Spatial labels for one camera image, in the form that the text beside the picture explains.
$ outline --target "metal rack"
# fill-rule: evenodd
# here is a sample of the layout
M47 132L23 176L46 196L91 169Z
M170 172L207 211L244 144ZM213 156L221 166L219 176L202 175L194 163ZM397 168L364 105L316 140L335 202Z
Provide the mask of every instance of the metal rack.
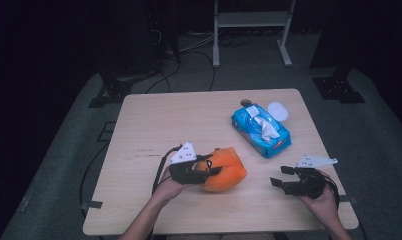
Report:
M214 3L214 43L213 43L213 66L220 66L219 54L219 28L223 27L270 27L283 26L282 38L277 40L279 51L285 66L291 67L292 61L286 50L285 43L288 37L289 27L295 8L296 0L291 0L288 11L277 12L230 12L219 13L218 1Z

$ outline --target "white lid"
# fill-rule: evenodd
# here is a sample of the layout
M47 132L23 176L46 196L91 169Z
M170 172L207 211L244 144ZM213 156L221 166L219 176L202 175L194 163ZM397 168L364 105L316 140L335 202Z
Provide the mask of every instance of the white lid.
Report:
M285 121L288 118L288 109L280 102L272 102L269 104L267 111L272 115L276 121Z

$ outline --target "shelf leg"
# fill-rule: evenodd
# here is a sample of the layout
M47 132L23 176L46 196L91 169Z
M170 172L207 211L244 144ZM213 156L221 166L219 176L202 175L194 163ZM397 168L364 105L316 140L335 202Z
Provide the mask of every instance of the shelf leg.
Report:
M219 6L218 0L214 1L214 42L213 42L213 67L220 66L219 54Z
M291 26L291 21L292 21L292 16L294 14L294 8L295 8L296 1L297 0L292 0L292 2L291 2L291 5L289 7L288 14L287 14L286 20L285 20L285 27L283 28L282 39L277 41L279 51L282 55L283 62L286 67L292 66L292 61L291 61L291 58L289 57L288 51L286 50L285 44L286 44L286 40L288 38L289 27Z

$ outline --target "person's left hand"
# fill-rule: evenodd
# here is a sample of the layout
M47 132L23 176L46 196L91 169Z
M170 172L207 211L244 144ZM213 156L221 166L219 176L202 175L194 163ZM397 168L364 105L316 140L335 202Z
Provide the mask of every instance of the person's left hand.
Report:
M161 201L169 202L173 198L179 196L179 194L188 187L195 186L194 184L180 184L171 178L169 167L164 170L160 183L155 190L153 197L158 198Z

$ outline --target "wrist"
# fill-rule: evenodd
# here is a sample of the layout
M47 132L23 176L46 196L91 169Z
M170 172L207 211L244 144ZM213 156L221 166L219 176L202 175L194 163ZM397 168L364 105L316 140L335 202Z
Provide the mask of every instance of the wrist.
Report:
M333 240L350 240L351 237L340 221L323 224Z
M149 199L148 204L153 206L153 207L163 208L169 202L170 202L170 200L168 200L167 198L163 197L160 193L154 192L154 194Z

